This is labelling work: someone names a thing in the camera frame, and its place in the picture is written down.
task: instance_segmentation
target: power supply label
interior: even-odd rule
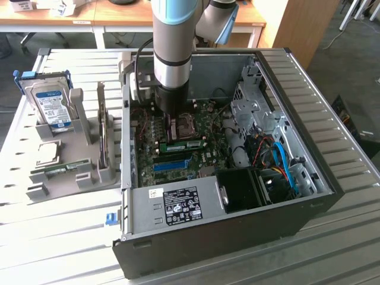
[[[163,199],[169,226],[203,218],[197,187],[164,192]]]
[[[36,94],[36,97],[46,122],[50,126],[53,128],[70,126],[70,115],[66,106],[62,104],[64,97],[61,91],[40,92]]]

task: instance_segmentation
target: gray floor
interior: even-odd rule
[[[336,13],[327,28],[325,36],[308,68],[308,73],[316,85],[322,91],[329,102],[332,102],[338,94],[349,100],[361,100],[372,108],[368,111],[373,118],[380,116],[376,110],[380,107],[380,85],[375,80],[380,77],[380,34],[376,34],[371,28],[360,21],[352,20],[345,33],[339,37],[328,50],[322,50],[330,40],[338,34],[344,15]],[[380,31],[378,23],[366,23]],[[71,48],[91,49],[96,48],[93,34],[90,33],[65,33],[64,36]],[[131,43],[130,47],[139,47],[150,34],[133,33],[122,36],[125,43]],[[115,38],[110,34],[104,36],[107,48],[119,48],[115,44]],[[13,53],[11,56],[0,59],[0,105],[16,106],[20,100],[20,92],[16,88],[12,73],[13,70],[30,70],[39,48],[62,48],[60,39],[53,33],[38,33],[27,44],[30,54],[23,55],[20,49],[21,37],[16,34],[8,34]],[[12,113],[0,113],[0,148],[8,132],[12,121]]]

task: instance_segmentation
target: metal grated table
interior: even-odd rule
[[[120,138],[120,51],[52,50],[37,58],[33,70],[69,69],[74,87],[84,90],[88,117],[97,112],[96,82],[105,81],[107,108],[119,122],[115,134]],[[0,207],[2,284],[379,284],[377,170],[294,57],[282,49],[261,51],[346,192],[329,212],[296,236],[128,281],[105,245],[115,236],[103,228],[106,213],[121,204],[118,189],[28,205],[24,186],[29,150],[39,139],[23,97],[0,154],[0,203],[5,203]],[[115,151],[120,160],[119,141]]]

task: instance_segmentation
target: table leg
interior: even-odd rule
[[[254,27],[254,30],[249,37],[248,48],[255,49],[259,43],[262,27]]]
[[[354,17],[355,20],[359,20],[359,17],[363,14],[364,9],[367,7],[369,0],[363,0],[362,5],[360,6],[359,10],[357,10],[357,13]]]
[[[373,21],[375,18],[376,18],[376,14],[379,12],[380,10],[380,3],[379,5],[376,7],[376,9],[374,10],[374,12],[372,13],[372,16],[370,17],[370,21]]]
[[[349,9],[349,11],[347,12],[347,14],[346,14],[346,16],[345,16],[343,22],[341,23],[341,25],[340,25],[340,27],[339,27],[339,30],[343,31],[343,30],[346,28],[346,25],[347,25],[347,23],[349,22],[349,19],[350,19],[350,17],[351,17],[351,14],[352,14],[352,12],[354,11],[354,9],[355,9],[355,7],[356,7],[358,1],[359,1],[359,0],[354,0],[354,1],[352,1],[352,4],[351,4],[351,6],[350,6],[350,9]]]
[[[96,48],[105,49],[105,38],[103,37],[103,34],[105,33],[105,28],[95,26],[93,27],[93,33],[95,35]]]

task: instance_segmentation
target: green circuit board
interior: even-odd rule
[[[189,139],[190,143],[183,143],[181,140],[182,142],[173,143],[171,148],[166,144],[163,117],[157,108],[155,107],[155,111],[151,106],[143,109],[132,108],[131,122],[136,128],[138,187],[206,177],[212,175],[214,170],[229,168],[226,157],[228,144],[221,133],[220,118],[216,119],[217,126],[214,127],[215,140],[211,133],[211,122],[221,107],[208,101],[197,102],[197,108],[185,114],[188,118],[191,116],[199,139]],[[185,146],[191,146],[194,150],[184,150]],[[170,163],[170,158],[173,157],[168,151],[163,153],[163,150],[174,150],[173,154],[186,156],[186,168],[155,170],[154,167],[160,164],[155,163],[157,158],[164,157]]]

